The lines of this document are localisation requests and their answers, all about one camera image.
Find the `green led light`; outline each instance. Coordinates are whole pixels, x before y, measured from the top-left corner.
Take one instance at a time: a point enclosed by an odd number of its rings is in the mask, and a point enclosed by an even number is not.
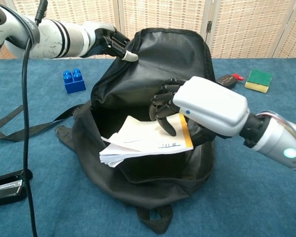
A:
[[[287,158],[295,158],[296,157],[296,149],[294,149],[294,148],[287,148],[286,150],[284,150],[284,155]]]

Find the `green sponge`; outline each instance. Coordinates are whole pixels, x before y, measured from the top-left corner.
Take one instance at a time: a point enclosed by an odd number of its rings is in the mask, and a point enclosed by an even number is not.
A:
[[[266,93],[270,86],[271,79],[271,73],[266,73],[253,69],[250,72],[247,82],[245,83],[245,88]]]

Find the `black cable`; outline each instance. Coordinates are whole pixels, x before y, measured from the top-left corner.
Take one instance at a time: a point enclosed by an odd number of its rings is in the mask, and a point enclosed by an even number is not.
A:
[[[38,26],[44,17],[47,9],[47,0],[41,0],[37,9],[37,14],[35,17],[35,24]],[[31,215],[31,226],[33,237],[37,237],[36,223],[35,223],[35,212],[33,205],[33,197],[30,186],[29,170],[28,170],[28,154],[29,154],[29,137],[30,137],[30,125],[29,125],[29,107],[28,107],[28,97],[27,97],[27,68],[30,50],[32,48],[32,42],[29,38],[26,44],[23,65],[22,65],[22,100],[23,100],[23,113],[24,113],[24,147],[23,147],[23,170],[24,170],[24,182],[27,190],[29,208]]]

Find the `red cap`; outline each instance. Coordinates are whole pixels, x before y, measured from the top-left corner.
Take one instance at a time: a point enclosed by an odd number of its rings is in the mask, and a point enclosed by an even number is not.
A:
[[[238,74],[234,73],[232,74],[235,78],[237,78],[237,80],[244,80],[244,77],[239,76]]]

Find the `blue lego brick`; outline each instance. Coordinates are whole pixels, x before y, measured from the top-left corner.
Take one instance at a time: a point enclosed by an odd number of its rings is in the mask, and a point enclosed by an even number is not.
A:
[[[65,88],[68,94],[86,90],[84,80],[79,69],[63,72]]]

